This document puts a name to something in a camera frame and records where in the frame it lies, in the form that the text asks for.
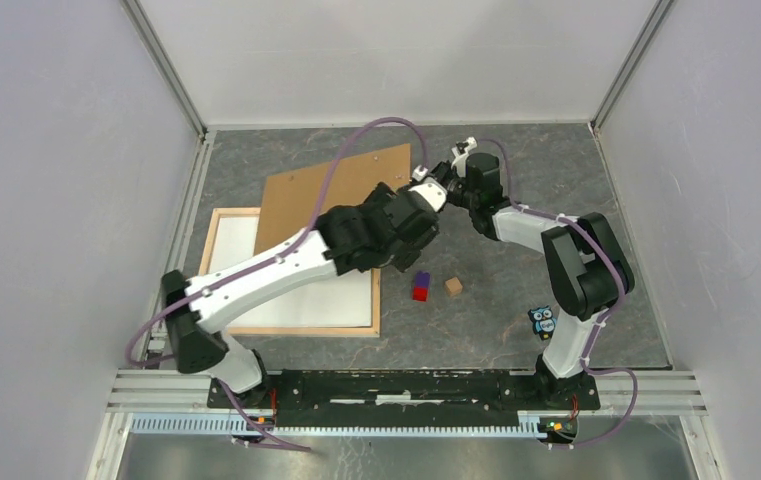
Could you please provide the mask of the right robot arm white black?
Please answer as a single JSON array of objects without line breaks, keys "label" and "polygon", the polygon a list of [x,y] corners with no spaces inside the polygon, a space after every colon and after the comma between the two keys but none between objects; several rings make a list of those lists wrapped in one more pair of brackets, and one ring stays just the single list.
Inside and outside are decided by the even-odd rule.
[{"label": "right robot arm white black", "polygon": [[599,212],[549,214],[514,201],[504,191],[499,158],[488,153],[442,162],[432,173],[479,233],[543,254],[559,312],[541,358],[547,372],[535,378],[533,392],[547,408],[562,406],[574,393],[571,377],[588,364],[593,334],[635,285],[610,222]]}]

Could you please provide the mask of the brown cardboard backing board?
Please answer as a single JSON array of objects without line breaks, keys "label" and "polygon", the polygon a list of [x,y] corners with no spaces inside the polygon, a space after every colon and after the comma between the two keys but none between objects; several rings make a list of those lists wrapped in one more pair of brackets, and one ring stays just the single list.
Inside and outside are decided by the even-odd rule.
[{"label": "brown cardboard backing board", "polygon": [[[266,179],[256,233],[256,254],[307,226],[331,162],[272,175]],[[337,205],[358,205],[379,183],[405,185],[411,172],[411,146],[401,144],[346,157],[337,165],[322,212]]]}]

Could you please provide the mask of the red and purple block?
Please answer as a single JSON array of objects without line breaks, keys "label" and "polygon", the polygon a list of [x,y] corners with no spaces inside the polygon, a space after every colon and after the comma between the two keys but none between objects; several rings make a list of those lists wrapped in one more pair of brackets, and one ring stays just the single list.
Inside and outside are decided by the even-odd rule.
[{"label": "red and purple block", "polygon": [[426,271],[417,271],[413,280],[412,299],[426,302],[429,297],[431,275]]}]

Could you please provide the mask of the blue owl figure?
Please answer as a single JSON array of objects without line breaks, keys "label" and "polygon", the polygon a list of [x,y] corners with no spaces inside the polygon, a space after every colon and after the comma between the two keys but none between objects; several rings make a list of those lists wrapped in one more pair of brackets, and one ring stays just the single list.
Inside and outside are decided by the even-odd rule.
[{"label": "blue owl figure", "polygon": [[556,329],[556,315],[550,306],[536,307],[528,311],[533,333],[540,340],[549,340]]}]

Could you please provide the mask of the small wooden cube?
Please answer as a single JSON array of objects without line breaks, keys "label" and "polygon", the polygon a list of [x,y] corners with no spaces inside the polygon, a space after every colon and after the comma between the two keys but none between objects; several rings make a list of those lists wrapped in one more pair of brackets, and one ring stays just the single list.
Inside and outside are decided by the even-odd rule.
[{"label": "small wooden cube", "polygon": [[455,297],[461,294],[464,290],[464,286],[458,277],[452,277],[446,280],[444,282],[444,288],[450,297]]}]

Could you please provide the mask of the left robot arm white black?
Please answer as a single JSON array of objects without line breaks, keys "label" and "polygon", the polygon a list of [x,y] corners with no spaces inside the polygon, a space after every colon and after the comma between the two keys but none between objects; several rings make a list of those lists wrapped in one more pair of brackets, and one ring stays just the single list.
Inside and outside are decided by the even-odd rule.
[{"label": "left robot arm white black", "polygon": [[334,206],[281,244],[215,273],[165,274],[164,320],[175,368],[223,381],[246,407],[270,394],[260,357],[226,331],[242,314],[304,285],[387,266],[409,268],[439,232],[447,191],[426,178],[379,183],[355,206]]}]

